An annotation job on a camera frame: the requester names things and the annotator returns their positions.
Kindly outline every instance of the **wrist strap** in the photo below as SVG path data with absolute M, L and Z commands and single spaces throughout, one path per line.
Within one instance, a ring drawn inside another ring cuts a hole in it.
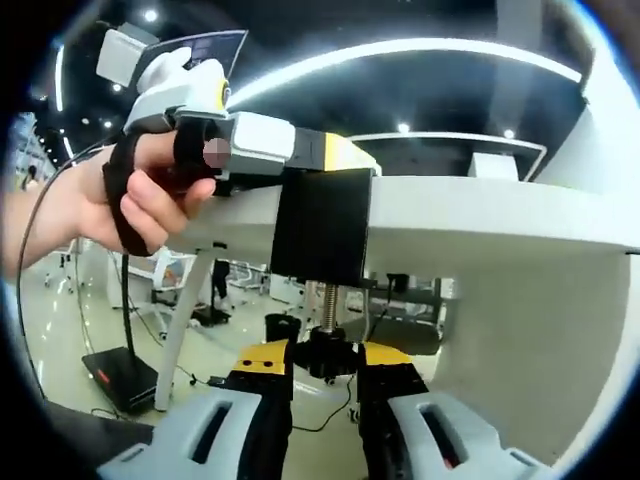
M 133 160 L 139 139 L 140 134 L 128 134 L 116 143 L 111 158 L 102 166 L 102 174 L 111 215 L 125 252 L 138 257 L 148 257 L 151 254 L 147 250 L 147 245 L 138 232 L 129 225 L 120 210 L 122 197 L 127 193 L 127 182 L 134 170 Z

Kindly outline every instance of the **shelf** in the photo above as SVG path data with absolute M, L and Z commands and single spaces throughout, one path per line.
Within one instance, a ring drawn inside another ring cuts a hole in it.
M 226 257 L 268 263 L 280 188 L 213 198 L 172 249 L 222 242 Z M 469 267 L 640 248 L 630 207 L 535 183 L 466 177 L 376 177 L 367 268 L 451 275 Z

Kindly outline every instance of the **yellow label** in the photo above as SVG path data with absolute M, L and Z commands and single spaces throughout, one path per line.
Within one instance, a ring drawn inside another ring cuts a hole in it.
M 285 374 L 284 353 L 288 340 L 278 340 L 245 348 L 234 370 L 251 373 Z
M 411 357 L 397 348 L 373 342 L 365 342 L 364 348 L 368 366 L 411 363 Z
M 374 168 L 376 160 L 361 148 L 335 133 L 325 135 L 324 169 L 327 172 L 352 168 Z

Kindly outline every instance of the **curved light strip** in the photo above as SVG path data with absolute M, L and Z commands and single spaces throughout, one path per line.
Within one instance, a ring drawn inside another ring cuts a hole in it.
M 481 135 L 479 133 L 463 133 L 463 132 L 389 132 L 389 133 L 370 133 L 367 135 L 354 135 L 348 137 L 352 142 L 367 142 L 372 140 L 395 140 L 399 138 L 450 138 L 453 140 L 471 140 L 479 142 L 499 143 L 502 145 L 513 145 L 515 147 L 531 148 L 537 150 L 538 156 L 531 165 L 531 168 L 524 176 L 523 181 L 528 182 L 538 169 L 540 162 L 547 155 L 547 147 L 537 143 L 525 142 L 513 138 L 496 137 L 493 135 Z
M 67 155 L 69 158 L 73 158 L 74 153 L 71 150 L 71 144 L 69 143 L 69 139 L 67 137 L 62 137 L 62 143 L 64 143 L 64 148 L 67 151 Z
M 64 110 L 62 104 L 62 61 L 64 59 L 64 45 L 58 49 L 56 55 L 56 70 L 54 76 L 55 88 L 56 88 L 56 108 L 59 112 Z
M 572 70 L 561 63 L 555 62 L 536 53 L 510 47 L 508 45 L 501 45 L 499 43 L 485 42 L 481 40 L 467 40 L 463 38 L 407 38 L 343 48 L 341 50 L 335 50 L 333 52 L 324 53 L 316 57 L 302 60 L 276 70 L 275 72 L 267 73 L 231 95 L 227 102 L 227 107 L 234 107 L 241 102 L 255 97 L 256 95 L 277 88 L 309 73 L 356 58 L 384 55 L 388 53 L 430 50 L 493 55 L 495 57 L 516 60 L 544 68 L 557 73 L 558 75 L 562 75 L 576 83 L 580 82 L 580 79 L 582 78 L 582 75 L 579 72 Z

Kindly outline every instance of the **threaded rod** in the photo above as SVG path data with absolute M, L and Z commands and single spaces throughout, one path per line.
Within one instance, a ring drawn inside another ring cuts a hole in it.
M 322 324 L 320 330 L 323 332 L 333 332 L 336 328 L 336 306 L 338 304 L 338 287 L 335 285 L 325 285 L 324 288 L 324 311 L 322 312 Z

